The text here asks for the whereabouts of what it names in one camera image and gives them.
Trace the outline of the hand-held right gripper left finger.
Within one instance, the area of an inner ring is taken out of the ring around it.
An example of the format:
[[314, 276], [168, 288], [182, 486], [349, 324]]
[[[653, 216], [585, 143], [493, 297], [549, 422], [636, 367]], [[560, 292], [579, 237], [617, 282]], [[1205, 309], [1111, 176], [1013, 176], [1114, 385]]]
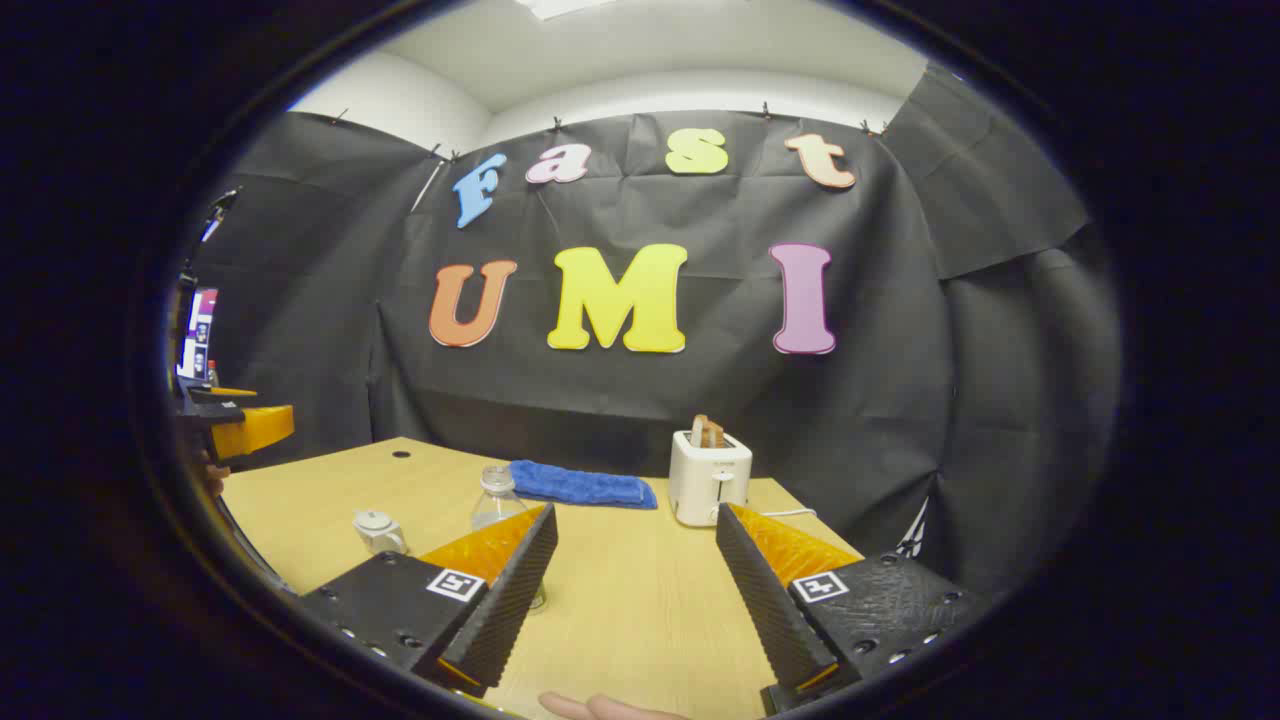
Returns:
[[300, 602], [383, 664], [481, 698], [500, 684], [558, 539], [547, 503], [420, 557], [376, 553]]

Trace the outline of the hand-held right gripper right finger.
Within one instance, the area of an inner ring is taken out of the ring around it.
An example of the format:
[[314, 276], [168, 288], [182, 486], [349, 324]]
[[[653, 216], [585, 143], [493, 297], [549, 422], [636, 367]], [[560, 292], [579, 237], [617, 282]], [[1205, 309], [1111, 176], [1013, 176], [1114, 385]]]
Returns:
[[774, 716], [891, 673], [986, 610], [986, 597], [895, 552], [858, 559], [735, 503], [716, 543], [774, 675]]

